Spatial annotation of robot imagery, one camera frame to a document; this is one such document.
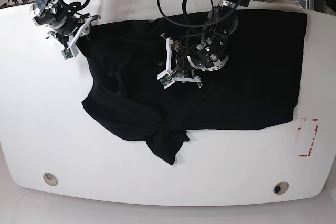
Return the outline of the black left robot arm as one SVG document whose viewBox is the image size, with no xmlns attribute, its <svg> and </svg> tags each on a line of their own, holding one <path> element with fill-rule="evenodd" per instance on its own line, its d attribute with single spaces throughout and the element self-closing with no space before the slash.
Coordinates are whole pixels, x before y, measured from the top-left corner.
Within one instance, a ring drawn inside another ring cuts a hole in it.
<svg viewBox="0 0 336 224">
<path fill-rule="evenodd" d="M 225 52 L 229 36 L 238 27 L 236 9 L 238 6 L 248 7 L 250 0 L 219 0 L 217 6 L 212 5 L 207 22 L 193 25 L 188 18 L 186 4 L 182 1 L 182 12 L 185 23 L 178 23 L 171 18 L 163 17 L 172 24 L 185 27 L 186 35 L 179 40 L 173 40 L 166 34 L 161 36 L 166 43 L 166 67 L 158 74 L 157 79 L 164 88 L 169 88 L 176 82 L 196 83 L 202 86 L 202 81 L 195 74 L 196 70 L 217 71 L 229 60 Z"/>
</svg>

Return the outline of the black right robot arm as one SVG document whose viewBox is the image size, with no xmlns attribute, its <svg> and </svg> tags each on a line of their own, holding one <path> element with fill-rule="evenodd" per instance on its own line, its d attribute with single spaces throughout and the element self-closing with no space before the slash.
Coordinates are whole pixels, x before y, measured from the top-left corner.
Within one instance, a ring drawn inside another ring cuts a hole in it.
<svg viewBox="0 0 336 224">
<path fill-rule="evenodd" d="M 64 0 L 35 0 L 31 6 L 30 17 L 35 25 L 51 29 L 48 37 L 53 37 L 63 46 L 62 54 L 66 59 L 77 54 L 76 42 L 79 37 L 88 36 L 91 22 L 100 15 L 81 14 L 90 0 L 67 4 Z"/>
</svg>

